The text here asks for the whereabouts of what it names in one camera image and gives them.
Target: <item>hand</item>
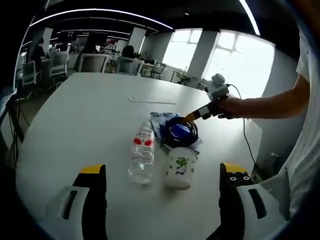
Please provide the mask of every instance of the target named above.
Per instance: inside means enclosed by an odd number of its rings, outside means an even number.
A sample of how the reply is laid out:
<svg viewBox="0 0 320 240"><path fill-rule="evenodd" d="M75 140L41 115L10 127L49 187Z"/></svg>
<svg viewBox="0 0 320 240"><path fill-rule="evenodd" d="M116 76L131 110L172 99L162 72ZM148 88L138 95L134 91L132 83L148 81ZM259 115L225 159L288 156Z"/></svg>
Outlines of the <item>hand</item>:
<svg viewBox="0 0 320 240"><path fill-rule="evenodd" d="M232 118L243 118L245 117L245 104L244 100L235 98L235 97L228 97L227 99L221 100L219 102L219 107L226 111ZM218 115L218 118L224 119L226 118L225 114Z"/></svg>

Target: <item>ceiling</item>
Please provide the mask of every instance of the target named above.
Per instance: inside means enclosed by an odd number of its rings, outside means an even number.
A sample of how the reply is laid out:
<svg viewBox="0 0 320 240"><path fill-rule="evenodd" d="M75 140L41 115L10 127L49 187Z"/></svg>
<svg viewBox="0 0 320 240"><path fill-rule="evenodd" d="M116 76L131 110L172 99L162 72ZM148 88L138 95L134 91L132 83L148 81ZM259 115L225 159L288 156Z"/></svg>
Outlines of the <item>ceiling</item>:
<svg viewBox="0 0 320 240"><path fill-rule="evenodd" d="M295 21L271 0L246 0L257 22L260 36L276 44L283 52L297 58L299 56L299 36ZM111 9L133 13L159 21L173 29L203 28L209 31L227 29L255 34L254 28L240 0L177 0L162 1L106 1L106 0L64 0L41 10L36 22L44 17L75 9ZM60 37L63 30L94 29L109 30L110 36L128 38L133 27L146 29L146 34L172 32L173 30L149 19L134 15L91 10L70 12L41 21L31 27L31 33L44 26L53 28L52 37Z"/></svg>

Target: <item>plastic water bottle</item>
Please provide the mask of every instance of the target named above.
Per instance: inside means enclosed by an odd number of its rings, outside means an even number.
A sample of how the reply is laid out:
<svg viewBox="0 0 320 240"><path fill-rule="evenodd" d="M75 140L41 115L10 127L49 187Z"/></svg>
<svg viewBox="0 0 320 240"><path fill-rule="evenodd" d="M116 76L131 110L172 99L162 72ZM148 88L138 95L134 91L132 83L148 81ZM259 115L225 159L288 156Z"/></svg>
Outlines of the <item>plastic water bottle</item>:
<svg viewBox="0 0 320 240"><path fill-rule="evenodd" d="M132 182L148 184L154 164L155 134L150 122L141 124L133 140L129 177Z"/></svg>

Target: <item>paper cup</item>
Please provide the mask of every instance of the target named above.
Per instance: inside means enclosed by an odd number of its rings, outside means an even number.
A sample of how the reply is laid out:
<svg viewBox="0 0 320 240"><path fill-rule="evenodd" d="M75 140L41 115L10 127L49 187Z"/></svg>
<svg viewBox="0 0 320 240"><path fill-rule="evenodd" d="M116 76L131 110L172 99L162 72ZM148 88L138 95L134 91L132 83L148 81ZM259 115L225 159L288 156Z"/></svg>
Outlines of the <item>paper cup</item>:
<svg viewBox="0 0 320 240"><path fill-rule="evenodd" d="M179 190L190 188L197 161L194 151L185 147L173 148L168 155L165 186Z"/></svg>

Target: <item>window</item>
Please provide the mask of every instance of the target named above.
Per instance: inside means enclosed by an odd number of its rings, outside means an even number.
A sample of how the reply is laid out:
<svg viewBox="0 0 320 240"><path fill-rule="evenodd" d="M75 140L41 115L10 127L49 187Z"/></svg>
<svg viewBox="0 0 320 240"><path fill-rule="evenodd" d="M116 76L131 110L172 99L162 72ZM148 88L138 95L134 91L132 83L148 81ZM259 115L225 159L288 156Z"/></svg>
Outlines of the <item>window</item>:
<svg viewBox="0 0 320 240"><path fill-rule="evenodd" d="M169 66L187 71L201 33L202 29L176 30L166 48L163 62Z"/></svg>
<svg viewBox="0 0 320 240"><path fill-rule="evenodd" d="M211 51L202 78L208 81L219 73L235 85L242 98L259 98L267 85L275 56L275 45L241 32L221 30ZM232 95L237 91L230 87Z"/></svg>

